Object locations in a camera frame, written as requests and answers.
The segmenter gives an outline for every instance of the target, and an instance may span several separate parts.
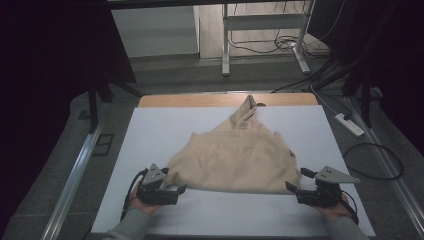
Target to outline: white tabletop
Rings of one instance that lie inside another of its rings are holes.
[[[105,233],[119,223],[133,177],[152,163],[166,167],[192,132],[215,128],[236,107],[136,108],[92,232]],[[282,134],[297,156],[298,167],[319,171],[326,165],[348,173],[321,106],[259,107],[256,117]],[[301,188],[314,180],[302,177]],[[353,184],[341,188],[355,198],[359,227],[375,236]],[[326,236],[324,219],[294,195],[243,194],[187,189],[177,205],[159,209],[148,233],[173,236]]]

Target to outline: robotic hand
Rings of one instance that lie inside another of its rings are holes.
[[[187,185],[178,187],[176,191],[162,190],[160,187],[163,180],[168,173],[168,168],[158,168],[156,164],[152,164],[150,169],[144,169],[139,172],[133,179],[131,186],[128,190],[128,194],[125,197],[125,202],[122,210],[121,220],[125,217],[128,204],[130,202],[131,190],[133,189],[135,181],[143,176],[137,186],[137,198],[143,203],[148,205],[176,205],[178,196],[183,194],[187,188]]]
[[[315,178],[316,190],[300,190],[286,181],[287,190],[296,195],[298,203],[323,208],[334,207],[340,203],[350,212],[353,221],[358,224],[359,219],[356,210],[353,210],[342,199],[343,192],[339,183],[357,183],[359,179],[328,166],[324,167],[320,172],[313,172],[306,168],[301,168],[300,172],[306,177]]]

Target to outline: beige cloth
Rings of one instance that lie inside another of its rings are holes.
[[[169,161],[165,185],[253,193],[288,193],[285,181],[299,186],[295,155],[280,133],[270,132],[256,119],[256,108],[249,95],[211,132],[192,133]]]

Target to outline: black cable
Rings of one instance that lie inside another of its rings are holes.
[[[346,194],[347,196],[349,196],[349,198],[352,200],[353,206],[355,206],[355,213],[358,213],[358,206],[356,206],[355,199],[353,199],[353,197],[349,193],[347,193],[346,191],[342,190],[342,192],[344,194]]]
[[[343,200],[342,196],[336,196],[334,193],[332,193],[331,191],[328,191],[325,188],[321,188],[321,191],[332,196],[332,198],[337,199],[338,203],[340,203],[347,211],[349,211],[349,214],[350,214],[352,220],[356,223],[356,225],[359,224],[358,209],[357,209],[357,206],[356,206],[356,202],[355,202],[355,200],[353,200],[352,196],[349,193],[341,190],[342,192],[346,193],[352,199],[352,201],[355,205],[355,210],[349,205],[349,203],[347,203],[346,201]]]
[[[297,84],[301,84],[301,83],[304,83],[304,82],[313,80],[315,77],[320,76],[321,74],[323,74],[328,69],[328,67],[330,67],[334,63],[334,61],[335,61],[334,59],[331,59],[331,58],[328,59],[322,65],[322,67],[319,70],[317,70],[316,72],[314,72],[311,76],[309,76],[309,77],[307,77],[307,78],[305,78],[305,79],[303,79],[303,80],[301,80],[299,82],[290,83],[288,85],[284,85],[282,87],[279,87],[279,88],[273,90],[271,93],[276,93],[276,92],[280,91],[281,89],[288,88],[288,87],[291,87],[291,86],[295,86]]]
[[[334,70],[337,66],[338,66],[338,64],[336,64],[336,65],[335,65],[332,69],[330,69],[330,70],[328,70],[328,71],[333,71],[333,70]],[[324,77],[324,75],[325,75],[325,73],[323,73],[322,75],[318,76],[318,77],[317,77],[317,79],[315,79],[314,81],[317,81],[317,80],[319,80],[320,78],[323,78],[323,77]],[[306,84],[308,84],[308,82],[303,83],[302,85],[299,85],[299,86],[297,86],[297,87],[293,88],[292,93],[294,93],[294,91],[296,90],[296,88],[302,87],[302,86],[304,86],[304,85],[306,85]]]
[[[348,48],[351,47],[352,45],[362,44],[361,39],[363,39],[366,36],[366,34],[368,34],[370,32],[371,28],[373,28],[375,26],[374,23],[380,17],[382,12],[383,12],[382,9],[377,9],[376,11],[374,11],[373,15],[369,18],[370,19],[369,22],[367,24],[365,24],[365,26],[360,30],[360,32],[358,34],[356,34],[355,36],[353,36],[352,38],[350,38],[350,41],[348,43],[346,43],[345,45],[343,45],[343,46],[341,46],[337,49],[333,49],[330,52],[331,55],[333,55],[333,57],[338,58],[338,56],[340,55],[341,52],[348,50]],[[305,52],[305,56],[308,57],[308,58],[325,57],[325,55],[319,55],[319,54],[318,54],[318,56],[314,56],[317,53],[311,54],[311,52],[307,48],[307,45],[305,45],[305,47],[302,47],[302,49]]]
[[[276,12],[277,11],[277,5],[278,5],[278,2],[275,2],[274,9],[272,9],[271,12],[269,12],[269,14],[271,14],[272,12]]]
[[[122,219],[124,219],[125,215],[127,214],[128,204],[130,202],[130,196],[131,196],[131,192],[134,187],[134,184],[141,175],[145,174],[145,172],[146,170],[143,170],[137,173],[137,175],[135,175],[134,179],[131,182],[130,188],[128,189],[127,196],[125,196],[124,206],[122,207],[121,221]]]
[[[310,52],[307,46],[308,45],[305,42],[302,43],[303,55],[310,59],[327,59],[330,58],[333,54],[333,51],[331,50],[326,50],[323,52]]]
[[[231,41],[228,41],[228,42],[230,43],[230,45],[231,45],[233,48],[244,49],[244,50],[248,50],[248,51],[255,52],[255,53],[261,53],[261,54],[265,54],[265,53],[272,53],[272,52],[275,52],[275,51],[280,50],[279,48],[276,48],[276,49],[273,49],[273,50],[270,50],[270,51],[261,52],[261,51],[256,51],[256,50],[253,50],[253,49],[251,49],[251,48],[247,48],[247,47],[238,47],[238,46],[234,45]]]
[[[295,12],[299,13],[299,11],[297,11],[297,8],[296,8],[296,1],[293,1],[293,7],[294,7]]]
[[[344,105],[342,102],[340,102],[338,99],[336,99],[335,97],[333,97],[331,95],[327,95],[325,93],[322,93],[322,92],[321,92],[321,94],[328,97],[328,98],[333,99],[334,101],[336,101],[340,106],[342,106],[344,109],[346,109],[348,111],[348,114],[350,116],[352,116],[352,114],[353,114],[352,110],[350,108],[348,108],[346,105]]]
[[[349,211],[350,216],[352,217],[352,220],[356,223],[356,225],[359,224],[359,218],[358,218],[358,214],[356,213],[355,210],[352,209],[352,207],[349,205],[349,203],[345,202],[343,199],[339,199],[339,203],[346,208],[346,210]]]
[[[362,172],[362,171],[359,171],[359,170],[357,170],[357,169],[355,169],[355,168],[352,168],[352,167],[350,167],[349,165],[347,165],[346,164],[346,166],[347,166],[347,168],[349,169],[349,170],[351,170],[351,171],[353,171],[353,172],[356,172],[356,173],[358,173],[358,174],[360,174],[360,175],[362,175],[362,176],[364,176],[364,177],[367,177],[367,178],[370,178],[370,179],[374,179],[374,180],[385,180],[385,181],[388,181],[388,180],[396,180],[396,179],[398,179],[398,178],[400,178],[400,177],[402,177],[402,175],[403,175],[403,172],[404,172],[404,166],[403,166],[403,163],[402,163],[402,161],[400,160],[400,158],[392,151],[392,150],[390,150],[389,148],[387,148],[387,147],[385,147],[385,146],[383,146],[383,145],[380,145],[380,144],[375,144],[375,143],[360,143],[360,144],[357,144],[357,145],[354,145],[354,146],[352,146],[352,147],[350,147],[348,150],[346,150],[344,153],[343,153],[343,158],[345,158],[346,156],[347,156],[347,154],[349,153],[349,152],[351,152],[353,149],[355,149],[355,148],[357,148],[357,147],[360,147],[360,146],[364,146],[364,145],[369,145],[369,146],[374,146],[374,147],[380,147],[380,148],[383,148],[384,150],[386,150],[387,152],[389,152],[392,156],[394,156],[395,157],[395,160],[397,161],[397,163],[398,163],[398,165],[399,165],[399,172],[398,172],[398,175],[396,175],[396,176],[394,176],[394,177],[388,177],[388,178],[381,178],[381,177],[376,177],[376,176],[372,176],[372,175],[370,175],[370,174],[367,174],[367,173],[364,173],[364,172]]]

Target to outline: gray sleeve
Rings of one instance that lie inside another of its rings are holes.
[[[146,234],[151,218],[143,211],[130,207],[124,219],[107,232],[109,237],[104,240],[141,240]]]
[[[324,227],[331,239],[369,240],[352,219],[348,217],[328,221]]]

